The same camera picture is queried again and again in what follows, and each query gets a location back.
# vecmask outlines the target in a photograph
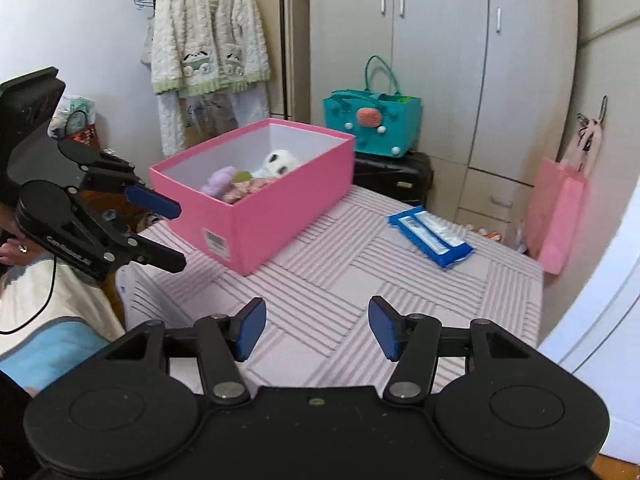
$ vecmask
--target teal handbag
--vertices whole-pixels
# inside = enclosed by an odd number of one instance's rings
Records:
[[[379,59],[396,93],[374,93],[369,89],[369,65]],[[356,136],[357,152],[404,156],[415,143],[422,120],[422,99],[402,95],[391,67],[371,56],[364,69],[364,90],[336,90],[324,100],[328,128]]]

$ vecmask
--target pink storage box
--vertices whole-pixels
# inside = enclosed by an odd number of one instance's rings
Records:
[[[253,272],[347,195],[354,137],[327,128],[267,119],[203,142],[150,168],[157,192],[180,203],[171,229],[243,276]],[[214,171],[259,170],[273,150],[301,163],[233,205],[199,189]]]

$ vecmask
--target wet wipes pack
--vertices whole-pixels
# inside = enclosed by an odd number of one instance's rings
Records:
[[[388,221],[443,269],[465,260],[474,250],[444,220],[421,206],[391,215]]]

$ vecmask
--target drawer handle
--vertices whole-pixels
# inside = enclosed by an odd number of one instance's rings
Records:
[[[502,200],[495,195],[491,195],[491,203],[507,209],[511,209],[513,207],[513,200]]]

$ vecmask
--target pink bag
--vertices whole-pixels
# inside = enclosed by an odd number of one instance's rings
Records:
[[[544,158],[540,164],[525,228],[529,254],[546,272],[559,274],[568,259],[601,143],[600,121],[589,120],[560,162]]]

